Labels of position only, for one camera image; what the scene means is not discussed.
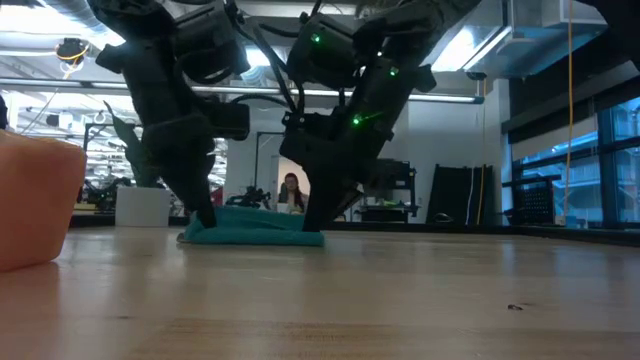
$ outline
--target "ceiling pipe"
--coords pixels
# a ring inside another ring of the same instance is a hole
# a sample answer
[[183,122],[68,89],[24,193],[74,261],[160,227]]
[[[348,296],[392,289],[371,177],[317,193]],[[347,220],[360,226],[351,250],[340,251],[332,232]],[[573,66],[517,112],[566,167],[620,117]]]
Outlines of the ceiling pipe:
[[[75,81],[75,80],[49,80],[49,79],[18,79],[0,78],[0,85],[5,90],[18,91],[43,91],[60,93],[82,93],[82,94],[109,94],[109,95],[129,95],[127,84],[118,82],[98,82],[98,81]],[[278,96],[281,94],[277,88],[252,88],[239,86],[192,86],[197,93],[215,94],[262,94]],[[297,89],[290,89],[292,95],[298,95]],[[338,98],[338,92],[333,90],[305,89],[305,95],[309,97]],[[347,98],[353,92],[345,92]],[[475,95],[450,95],[450,94],[411,94],[409,101],[416,102],[436,102],[436,103],[457,103],[457,104],[483,104],[484,97]]]
[[93,35],[106,35],[109,32],[89,8],[86,0],[37,0],[42,6],[54,9],[68,19],[81,23]]
[[56,52],[50,49],[21,49],[21,48],[0,48],[0,56],[55,56]]

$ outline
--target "woman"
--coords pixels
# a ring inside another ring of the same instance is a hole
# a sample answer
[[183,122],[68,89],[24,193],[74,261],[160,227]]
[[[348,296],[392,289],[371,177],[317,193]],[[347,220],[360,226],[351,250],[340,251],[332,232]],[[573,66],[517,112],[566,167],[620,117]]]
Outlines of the woman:
[[292,214],[304,214],[307,210],[309,197],[300,191],[298,177],[289,173],[284,177],[284,184],[278,199],[280,204],[289,204],[289,212]]
[[4,99],[0,95],[0,129],[1,130],[6,130],[7,127],[9,126],[9,119],[7,119],[8,111],[9,109],[7,109],[7,106],[4,103]]

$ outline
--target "white box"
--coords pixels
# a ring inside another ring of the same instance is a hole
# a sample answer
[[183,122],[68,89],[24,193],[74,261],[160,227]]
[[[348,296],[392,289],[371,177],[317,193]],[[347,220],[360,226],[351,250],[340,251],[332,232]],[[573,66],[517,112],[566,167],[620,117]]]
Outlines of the white box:
[[171,193],[155,188],[118,188],[116,226],[167,227]]

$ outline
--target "white wall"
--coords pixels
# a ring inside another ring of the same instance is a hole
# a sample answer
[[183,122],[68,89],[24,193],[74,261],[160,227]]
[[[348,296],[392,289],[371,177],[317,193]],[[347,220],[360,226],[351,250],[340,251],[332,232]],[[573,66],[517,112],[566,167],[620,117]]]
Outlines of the white wall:
[[406,105],[393,128],[394,137],[392,141],[387,141],[382,152],[381,159],[394,159],[400,161],[409,161],[409,144],[407,136],[409,134],[409,105]]
[[[229,196],[241,195],[255,181],[256,133],[245,141],[229,140],[227,150],[227,178],[224,185],[224,200]],[[264,191],[272,189],[272,157],[279,156],[282,136],[262,135],[258,157],[258,188]]]
[[408,153],[409,161],[417,171],[416,202],[421,206],[413,222],[424,223],[426,220],[436,164],[479,167],[484,163],[494,166],[494,210],[501,212],[503,191],[498,174],[503,163],[511,167],[510,156],[505,158],[503,152],[506,140],[500,129],[501,122],[509,118],[508,95],[508,82],[500,80],[494,83],[494,90],[487,95],[484,105],[409,104]]

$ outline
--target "glass window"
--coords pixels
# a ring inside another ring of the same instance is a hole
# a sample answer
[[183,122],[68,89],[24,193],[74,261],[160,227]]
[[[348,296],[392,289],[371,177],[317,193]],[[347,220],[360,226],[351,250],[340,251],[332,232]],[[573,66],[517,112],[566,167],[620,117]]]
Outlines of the glass window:
[[[524,170],[524,177],[561,175],[553,182],[555,214],[564,215],[566,163],[553,164]],[[600,163],[597,156],[572,160],[569,183],[569,216],[578,222],[590,222],[590,226],[602,223],[602,194],[600,192]]]
[[[582,149],[595,149],[598,146],[598,132],[594,131],[592,133],[588,133],[586,135],[577,137],[573,139],[571,142],[571,151],[582,150]],[[556,145],[550,149],[545,151],[541,151],[537,154],[527,156],[522,159],[523,164],[528,164],[538,160],[548,159],[550,157],[558,156],[558,155],[567,155],[567,150],[569,149],[569,143],[565,142],[560,145]]]
[[640,98],[617,105],[611,109],[615,129],[615,140],[640,136]]
[[640,148],[616,153],[620,222],[640,222]]

